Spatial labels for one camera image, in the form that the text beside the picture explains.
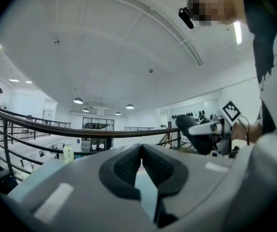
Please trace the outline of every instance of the curved handrail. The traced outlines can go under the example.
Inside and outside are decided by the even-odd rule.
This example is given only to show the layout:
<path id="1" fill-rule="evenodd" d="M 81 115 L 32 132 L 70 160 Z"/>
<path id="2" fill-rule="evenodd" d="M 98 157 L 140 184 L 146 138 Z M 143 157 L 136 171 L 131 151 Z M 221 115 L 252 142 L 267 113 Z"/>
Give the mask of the curved handrail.
<path id="1" fill-rule="evenodd" d="M 43 118 L 36 118 L 36 117 L 30 117 L 30 116 L 26 116 L 26 115 L 22 115 L 22 114 L 17 114 L 14 112 L 10 112 L 4 109 L 0 109 L 1 112 L 13 115 L 13 116 L 18 116 L 18 117 L 22 117 L 22 118 L 32 118 L 32 119 L 36 119 L 36 120 L 40 120 L 40 121 L 44 121 L 44 122 L 54 122 L 54 123 L 62 123 L 62 124 L 71 124 L 70 122 L 61 122 L 61 121 L 54 121 L 54 120 L 48 120 L 48 119 L 43 119 Z"/>
<path id="2" fill-rule="evenodd" d="M 96 131 L 96 130 L 77 130 L 62 127 L 54 127 L 50 125 L 40 124 L 28 120 L 24 120 L 8 113 L 0 111 L 0 118 L 16 125 L 36 130 L 44 133 L 66 136 L 66 137 L 88 137 L 88 138 L 126 138 L 126 137 L 142 137 L 152 136 L 171 132 L 178 132 L 179 129 L 164 130 L 141 130 L 141 131 Z"/>

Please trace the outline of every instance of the railing post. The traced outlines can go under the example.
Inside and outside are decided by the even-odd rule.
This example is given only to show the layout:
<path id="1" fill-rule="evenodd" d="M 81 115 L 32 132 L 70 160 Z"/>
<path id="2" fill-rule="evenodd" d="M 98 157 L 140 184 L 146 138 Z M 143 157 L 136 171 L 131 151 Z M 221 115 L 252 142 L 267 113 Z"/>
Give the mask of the railing post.
<path id="1" fill-rule="evenodd" d="M 14 124 L 12 123 L 12 128 L 11 128 L 11 135 L 13 135 L 14 132 Z"/>
<path id="2" fill-rule="evenodd" d="M 177 141 L 177 147 L 180 148 L 180 131 L 177 132 L 177 137 L 178 137 L 178 141 Z"/>
<path id="3" fill-rule="evenodd" d="M 14 177 L 14 171 L 13 171 L 13 167 L 11 166 L 11 158 L 9 156 L 9 151 L 8 151 L 7 120 L 4 120 L 3 138 L 4 138 L 4 152 L 5 152 L 6 162 L 8 165 L 8 170 L 9 170 L 9 173 L 11 174 L 11 176 Z"/>
<path id="4" fill-rule="evenodd" d="M 37 120 L 35 120 L 35 123 L 36 123 L 36 121 L 37 121 Z M 34 140 L 35 140 L 35 137 L 36 137 L 36 136 L 35 136 L 35 132 L 36 132 L 36 130 L 34 130 Z"/>

